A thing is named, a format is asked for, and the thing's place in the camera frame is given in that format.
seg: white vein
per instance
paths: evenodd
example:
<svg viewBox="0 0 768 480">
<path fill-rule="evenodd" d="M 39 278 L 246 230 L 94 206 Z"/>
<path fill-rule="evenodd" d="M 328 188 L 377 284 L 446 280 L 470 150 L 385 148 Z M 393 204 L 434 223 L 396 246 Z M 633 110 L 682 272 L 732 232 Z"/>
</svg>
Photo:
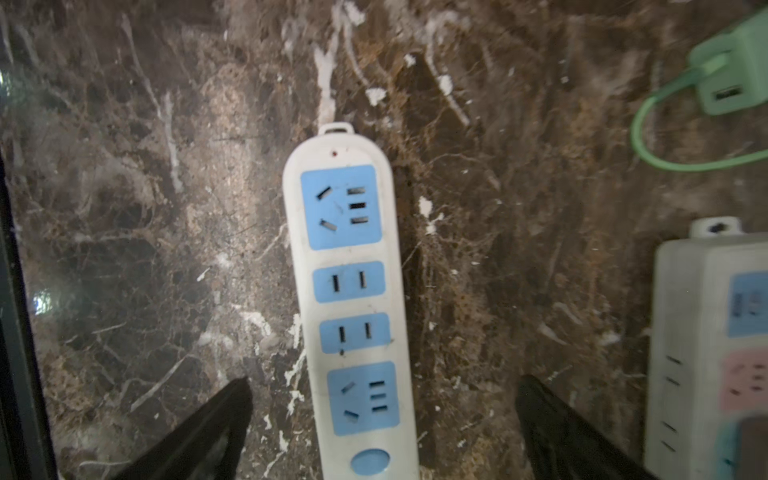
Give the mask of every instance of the white vein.
<svg viewBox="0 0 768 480">
<path fill-rule="evenodd" d="M 301 351 L 299 358 L 296 360 L 296 363 L 293 364 L 293 368 L 285 372 L 286 386 L 290 386 L 290 382 L 293 380 L 293 377 L 301 372 L 301 368 L 304 365 L 304 360 L 306 360 L 306 349 Z"/>
<path fill-rule="evenodd" d="M 171 376 L 172 376 L 172 375 L 173 375 L 173 374 L 176 372 L 176 370 L 179 368 L 179 366 L 181 365 L 181 363 L 182 363 L 184 360 L 186 360 L 186 359 L 187 359 L 187 356 L 186 356 L 186 355 L 185 355 L 185 356 L 183 356 L 183 357 L 181 357 L 181 360 L 179 360 L 178 362 L 176 362 L 176 364 L 175 364 L 174 366 L 172 366 L 172 367 L 170 368 L 170 370 L 168 370 L 167 372 L 165 372 L 165 375 L 163 375 L 163 378 L 161 378 L 159 382 L 155 383 L 155 384 L 152 386 L 152 388 L 151 388 L 151 389 L 149 389 L 149 391 L 148 391 L 147 393 L 143 394 L 143 395 L 142 395 L 142 396 L 140 396 L 140 397 L 139 397 L 139 398 L 138 398 L 138 399 L 137 399 L 135 402 L 131 403 L 131 412 L 133 412 L 135 409 L 137 409 L 137 408 L 139 408 L 140 406 L 142 406 L 142 405 L 144 404 L 144 402 L 146 402 L 147 400 L 149 400 L 149 398 L 151 398 L 151 396 L 152 396 L 152 395 L 154 395 L 154 394 L 155 394 L 155 392 L 156 392 L 157 390 L 159 390 L 159 389 L 160 389 L 160 387 L 161 387 L 161 386 L 163 386 L 163 385 L 165 384 L 165 382 L 167 382 L 167 381 L 168 381 L 168 379 L 169 379 L 169 378 L 170 378 L 170 377 L 171 377 Z"/>
<path fill-rule="evenodd" d="M 288 415 L 286 417 L 290 417 L 293 415 L 294 410 L 296 409 L 296 400 L 304 401 L 304 395 L 299 390 L 291 390 L 290 391 L 290 402 L 288 402 Z"/>
<path fill-rule="evenodd" d="M 439 28 L 442 28 L 445 24 L 453 24 L 453 25 L 460 25 L 461 22 L 459 21 L 458 14 L 456 12 L 440 12 L 437 15 L 433 15 L 428 21 L 426 25 L 426 41 L 427 41 L 427 49 L 426 49 L 426 55 L 425 60 L 427 63 L 427 67 L 429 68 L 430 73 L 432 73 L 432 76 L 435 78 L 436 81 L 439 81 L 441 75 L 437 70 L 437 67 L 435 66 L 435 33 L 438 31 Z M 461 107 L 459 107 L 458 103 L 456 103 L 456 99 L 453 98 L 453 85 L 451 85 L 451 91 L 449 93 L 445 93 L 445 90 L 442 89 L 441 91 L 445 95 L 445 99 L 448 101 L 448 105 L 451 108 L 451 110 L 456 113 L 456 116 L 458 119 L 462 122 L 462 124 L 467 127 L 469 126 L 469 117 L 467 117 L 467 114 L 464 113 Z"/>
<path fill-rule="evenodd" d="M 131 46 L 131 56 L 134 59 L 136 72 L 141 77 L 141 83 L 144 86 L 144 90 L 147 91 L 149 98 L 152 100 L 152 104 L 154 105 L 155 111 L 157 112 L 157 119 L 160 120 L 160 122 L 163 124 L 168 155 L 170 156 L 170 178 L 173 181 L 174 190 L 176 190 L 176 193 L 180 194 L 182 191 L 184 191 L 184 185 L 179 179 L 179 159 L 171 124 L 173 120 L 174 104 L 170 100 L 170 92 L 167 92 L 164 96 L 163 100 L 165 112 L 163 112 L 160 107 L 160 103 L 157 101 L 157 97 L 154 96 L 154 90 L 152 90 L 152 84 L 149 82 L 149 77 L 147 77 L 147 75 L 144 73 L 144 69 L 141 68 L 141 63 L 139 63 L 139 57 L 136 54 L 136 45 L 134 44 L 134 34 L 131 28 L 131 21 L 128 20 L 127 15 L 123 14 L 120 26 L 123 29 L 123 32 L 125 32 L 125 36 L 128 37 L 128 44 Z"/>
<path fill-rule="evenodd" d="M 339 30 L 342 24 L 340 10 L 339 4 L 334 5 L 331 10 L 333 33 L 328 49 L 323 51 L 319 46 L 315 46 L 317 87 L 320 89 L 320 102 L 317 105 L 318 127 L 332 122 L 336 116 L 336 100 L 331 96 L 331 77 L 333 76 L 333 69 L 336 67 L 336 52 L 339 50 Z"/>
<path fill-rule="evenodd" d="M 288 453 L 288 444 L 289 442 L 283 438 L 283 430 L 280 430 L 280 451 L 277 453 L 277 456 L 275 459 L 268 464 L 266 464 L 266 470 L 264 471 L 264 475 L 261 476 L 261 478 L 266 478 L 270 474 L 270 470 L 272 470 L 272 467 L 275 466 L 278 460 L 280 460 L 283 455 Z"/>
<path fill-rule="evenodd" d="M 573 323 L 575 323 L 576 325 L 584 325 L 584 324 L 582 323 L 581 319 L 580 319 L 579 317 L 577 317 L 576 315 L 574 315 L 574 314 L 571 312 L 571 309 L 569 309 L 569 308 L 568 308 L 568 305 L 566 305 L 565 303 L 562 303 L 562 302 L 555 302 L 555 303 L 553 303 L 553 304 L 552 304 L 552 306 L 553 306 L 554 308 L 558 309 L 558 310 L 562 310 L 562 312 L 563 312 L 563 313 L 565 313 L 565 315 L 566 315 L 566 316 L 567 316 L 569 319 L 571 319 L 571 321 L 572 321 Z"/>
</svg>

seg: marble surface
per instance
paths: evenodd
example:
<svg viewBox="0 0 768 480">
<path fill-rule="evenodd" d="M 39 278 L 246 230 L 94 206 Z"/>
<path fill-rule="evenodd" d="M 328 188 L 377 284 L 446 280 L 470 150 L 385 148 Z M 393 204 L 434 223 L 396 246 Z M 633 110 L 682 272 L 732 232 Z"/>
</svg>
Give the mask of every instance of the marble surface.
<svg viewBox="0 0 768 480">
<path fill-rule="evenodd" d="M 2 156 L 63 478 L 107 478 L 248 376 L 238 478 L 322 478 L 280 188 L 319 122 L 392 162 L 423 478 L 530 478 L 530 372 L 634 458 L 654 249 L 768 230 L 768 164 L 668 174 L 627 127 L 762 2 L 14 0 Z M 649 120 L 678 161 L 768 110 Z"/>
</svg>

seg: electrical outlet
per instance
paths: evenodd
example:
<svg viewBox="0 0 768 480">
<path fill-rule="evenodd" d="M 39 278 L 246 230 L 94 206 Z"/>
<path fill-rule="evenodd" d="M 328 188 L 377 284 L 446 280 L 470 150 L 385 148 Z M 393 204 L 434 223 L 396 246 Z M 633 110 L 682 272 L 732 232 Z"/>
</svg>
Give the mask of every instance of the electrical outlet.
<svg viewBox="0 0 768 480">
<path fill-rule="evenodd" d="M 386 313 L 326 320 L 320 324 L 323 353 L 343 354 L 350 350 L 388 345 L 391 341 Z"/>
<path fill-rule="evenodd" d="M 699 102 L 709 115 L 754 107 L 768 100 L 768 8 L 700 43 L 688 55 L 689 66 L 703 65 L 727 53 L 725 67 L 696 85 Z"/>
<path fill-rule="evenodd" d="M 761 335 L 768 333 L 768 272 L 736 275 L 730 284 L 728 336 Z"/>
<path fill-rule="evenodd" d="M 320 268 L 312 272 L 312 280 L 320 303 L 381 295 L 386 289 L 381 262 Z"/>
<path fill-rule="evenodd" d="M 333 431 L 352 435 L 400 423 L 395 364 L 372 363 L 328 372 Z"/>
<path fill-rule="evenodd" d="M 304 172 L 301 188 L 313 250 L 352 247 L 382 239 L 373 166 Z"/>
<path fill-rule="evenodd" d="M 283 199 L 323 477 L 419 480 L 389 160 L 323 125 L 288 158 Z"/>
<path fill-rule="evenodd" d="M 768 348 L 731 353 L 723 361 L 720 409 L 751 409 L 768 403 Z"/>
</svg>

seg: blue round button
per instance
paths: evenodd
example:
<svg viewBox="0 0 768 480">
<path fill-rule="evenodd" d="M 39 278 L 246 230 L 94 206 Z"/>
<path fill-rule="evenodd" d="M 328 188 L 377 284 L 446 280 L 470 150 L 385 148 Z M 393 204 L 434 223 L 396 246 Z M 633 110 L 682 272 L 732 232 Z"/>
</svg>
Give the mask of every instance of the blue round button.
<svg viewBox="0 0 768 480">
<path fill-rule="evenodd" d="M 389 466 L 389 453 L 381 449 L 363 450 L 352 458 L 352 470 L 357 475 L 376 475 Z"/>
</svg>

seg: green usb charger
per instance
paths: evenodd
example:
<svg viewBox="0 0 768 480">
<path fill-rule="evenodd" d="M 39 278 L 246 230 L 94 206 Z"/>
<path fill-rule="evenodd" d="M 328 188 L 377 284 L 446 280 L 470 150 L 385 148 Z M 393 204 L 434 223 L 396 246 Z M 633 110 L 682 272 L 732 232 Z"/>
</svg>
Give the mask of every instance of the green usb charger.
<svg viewBox="0 0 768 480">
<path fill-rule="evenodd" d="M 695 87 L 703 110 L 720 115 L 755 107 L 768 100 L 768 8 L 697 45 L 689 68 L 655 91 L 641 105 L 630 127 L 632 148 L 656 168 L 703 172 L 736 167 L 768 158 L 768 150 L 703 164 L 676 164 L 655 156 L 643 143 L 643 123 L 651 108 L 688 87 Z"/>
</svg>

